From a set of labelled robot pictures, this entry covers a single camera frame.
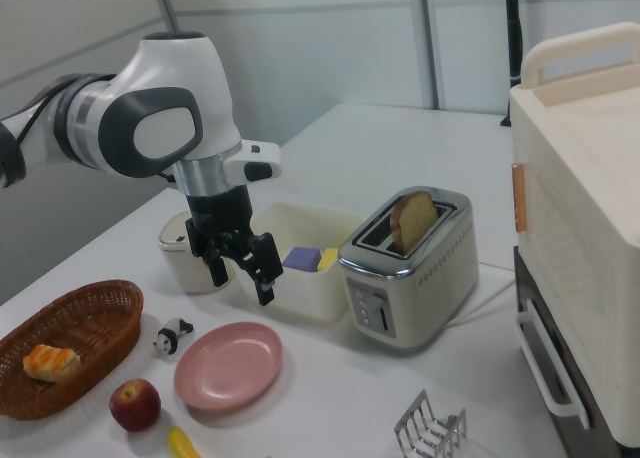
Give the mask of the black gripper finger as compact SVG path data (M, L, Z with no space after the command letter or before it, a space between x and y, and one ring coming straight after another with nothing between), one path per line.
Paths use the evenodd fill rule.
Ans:
M282 263L274 237L266 232L261 235L232 234L230 258L253 281L261 306L274 300L273 286L282 275Z
M224 263L224 257L212 238L203 239L201 258L209 270L215 287L222 287L229 281L229 274Z

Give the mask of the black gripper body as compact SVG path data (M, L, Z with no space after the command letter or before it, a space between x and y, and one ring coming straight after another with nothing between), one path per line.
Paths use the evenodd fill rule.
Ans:
M215 246L222 254L248 254L254 234L246 185L213 196L187 196L191 212L187 233L193 254Z

